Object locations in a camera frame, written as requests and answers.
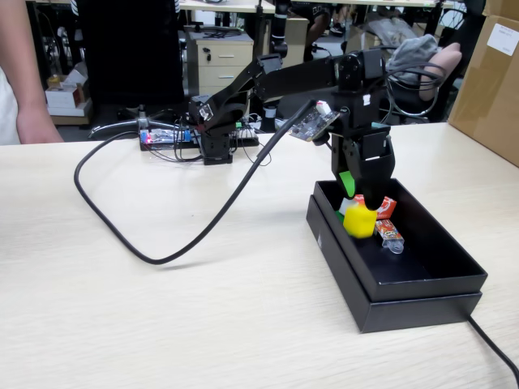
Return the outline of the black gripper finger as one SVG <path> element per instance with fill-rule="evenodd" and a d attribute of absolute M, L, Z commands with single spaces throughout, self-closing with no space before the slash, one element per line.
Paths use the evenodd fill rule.
<path fill-rule="evenodd" d="M 344 139 L 343 150 L 366 207 L 378 209 L 395 167 L 390 128 L 371 128 L 364 134 Z"/>

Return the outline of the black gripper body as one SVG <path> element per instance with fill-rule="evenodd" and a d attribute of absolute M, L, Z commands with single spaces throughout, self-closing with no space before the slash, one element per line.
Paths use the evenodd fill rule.
<path fill-rule="evenodd" d="M 331 130 L 334 171 L 389 170 L 389 126 L 377 122 L 379 106 L 378 92 L 333 94 L 339 112 Z"/>

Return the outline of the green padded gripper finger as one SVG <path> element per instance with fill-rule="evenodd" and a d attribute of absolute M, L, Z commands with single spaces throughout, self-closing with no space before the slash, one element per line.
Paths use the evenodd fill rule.
<path fill-rule="evenodd" d="M 353 198 L 355 196 L 356 185 L 355 180 L 352 176 L 352 173 L 348 171 L 340 172 L 339 178 L 341 180 L 342 185 L 345 188 L 345 192 L 348 198 Z"/>

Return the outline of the person's hand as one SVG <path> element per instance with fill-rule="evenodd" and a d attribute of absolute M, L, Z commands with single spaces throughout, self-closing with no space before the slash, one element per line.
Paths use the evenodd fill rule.
<path fill-rule="evenodd" d="M 46 107 L 20 109 L 16 127 L 22 144 L 63 142 Z"/>

